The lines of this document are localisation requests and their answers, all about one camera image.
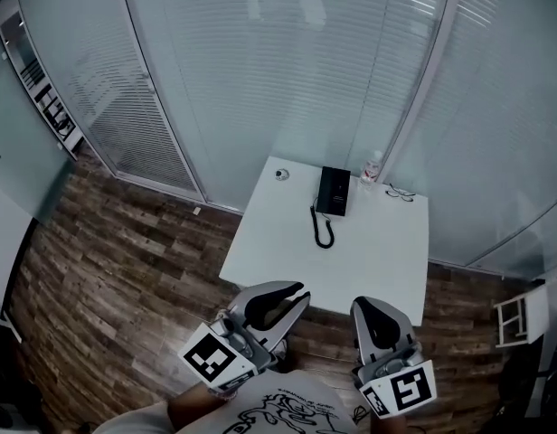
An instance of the white t-shirt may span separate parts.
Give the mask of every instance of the white t-shirt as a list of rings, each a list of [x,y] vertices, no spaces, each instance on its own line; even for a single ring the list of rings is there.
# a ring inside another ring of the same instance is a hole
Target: white t-shirt
[[[265,372],[243,384],[237,396],[179,434],[356,434],[336,393],[308,374]],[[167,403],[131,411],[94,434],[174,434]]]

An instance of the glasses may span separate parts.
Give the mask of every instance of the glasses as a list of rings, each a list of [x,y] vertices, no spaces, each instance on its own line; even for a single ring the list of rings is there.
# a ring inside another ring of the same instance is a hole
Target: glasses
[[[391,198],[401,197],[403,201],[407,203],[413,203],[413,196],[415,196],[415,193],[398,190],[392,184],[389,184],[389,186],[391,187],[391,190],[385,191],[387,193],[387,196],[390,196]]]

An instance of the wooden floor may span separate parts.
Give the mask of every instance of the wooden floor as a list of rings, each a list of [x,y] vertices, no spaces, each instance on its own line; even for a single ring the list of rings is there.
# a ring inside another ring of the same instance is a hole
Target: wooden floor
[[[176,351],[237,288],[218,279],[240,217],[112,178],[85,148],[55,214],[24,255],[10,313],[24,343],[21,373],[52,425],[96,424],[184,391],[195,379]],[[410,423],[428,433],[477,432],[498,400],[505,354],[491,305],[522,286],[430,265],[423,327],[439,399]],[[349,410],[365,405],[349,372],[348,316],[311,309],[290,339],[297,366]],[[364,421],[362,431],[367,430]]]

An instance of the white chair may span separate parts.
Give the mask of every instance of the white chair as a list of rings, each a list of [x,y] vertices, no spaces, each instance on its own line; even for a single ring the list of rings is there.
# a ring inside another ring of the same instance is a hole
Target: white chair
[[[517,315],[504,321],[504,307],[515,307]],[[550,308],[548,306],[548,289],[545,285],[525,294],[495,304],[499,327],[499,344],[496,347],[510,347],[512,345],[531,344],[543,335],[550,325]],[[505,341],[505,326],[517,322],[517,341]]]

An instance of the water bottle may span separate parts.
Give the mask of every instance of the water bottle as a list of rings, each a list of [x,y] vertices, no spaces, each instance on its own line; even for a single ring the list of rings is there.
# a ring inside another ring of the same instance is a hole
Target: water bottle
[[[361,178],[359,178],[359,184],[366,188],[367,190],[371,190],[373,188],[373,182],[379,175],[381,171],[381,161],[383,159],[383,153],[381,151],[375,151],[373,156],[370,159],[367,159],[363,167],[363,171],[361,172]]]

